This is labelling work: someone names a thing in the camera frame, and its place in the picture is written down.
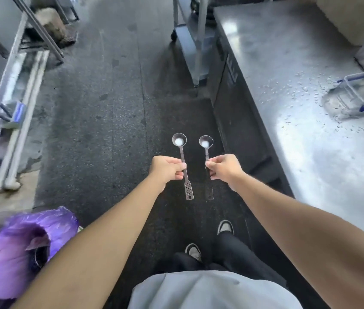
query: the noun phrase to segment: finger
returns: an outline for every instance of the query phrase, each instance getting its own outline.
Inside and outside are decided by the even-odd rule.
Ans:
[[[213,162],[213,161],[210,161],[208,160],[205,165],[210,169],[210,170],[213,170],[213,171],[216,171],[216,163]]]
[[[170,156],[163,156],[165,161],[167,161],[169,164],[179,164],[182,162],[179,158],[174,158]]]
[[[186,163],[174,164],[173,167],[175,168],[175,172],[182,171],[182,170],[186,169]]]
[[[214,163],[221,163],[225,160],[225,158],[226,158],[226,155],[219,155],[219,156],[212,157],[209,160],[213,161]]]

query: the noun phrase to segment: hand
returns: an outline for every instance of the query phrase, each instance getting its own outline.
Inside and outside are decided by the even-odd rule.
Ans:
[[[244,174],[235,155],[226,154],[210,158],[205,165],[211,170],[211,180],[220,179],[230,186],[232,190],[232,180]]]
[[[182,180],[184,169],[186,169],[186,163],[183,163],[178,158],[154,156],[149,168],[149,175],[155,176],[157,180],[160,180],[165,188],[165,184],[171,180]]]

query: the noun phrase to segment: gray shirt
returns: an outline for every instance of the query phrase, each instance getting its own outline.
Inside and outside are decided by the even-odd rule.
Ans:
[[[294,295],[276,283],[227,271],[157,274],[138,284],[129,309],[302,309]]]

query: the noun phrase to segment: black pants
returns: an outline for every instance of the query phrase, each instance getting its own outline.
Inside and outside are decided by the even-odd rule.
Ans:
[[[212,263],[206,265],[185,253],[161,260],[155,274],[197,270],[230,271],[254,280],[268,280],[286,287],[285,279],[264,264],[251,249],[231,232],[219,233],[213,247]]]

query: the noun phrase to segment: metal spoon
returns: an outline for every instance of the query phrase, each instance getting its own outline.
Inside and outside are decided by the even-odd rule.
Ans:
[[[183,154],[183,146],[186,144],[187,142],[187,139],[186,139],[186,136],[183,134],[183,133],[175,133],[172,137],[172,143],[175,145],[175,146],[178,146],[179,147],[179,152],[181,154],[181,160],[182,162],[184,163],[185,162],[185,156]],[[192,185],[188,179],[188,172],[186,171],[186,169],[184,169],[183,171],[184,173],[184,178],[185,178],[185,183],[184,183],[184,186],[185,186],[185,196],[186,196],[186,199],[188,201],[191,201],[192,199],[194,199],[194,193],[192,191]]]
[[[213,145],[213,139],[209,135],[202,135],[199,138],[199,144],[205,149],[205,161],[209,160],[209,148]],[[207,200],[213,200],[213,188],[212,188],[212,180],[209,176],[208,168],[205,167],[206,171],[206,182],[205,182],[205,197]]]

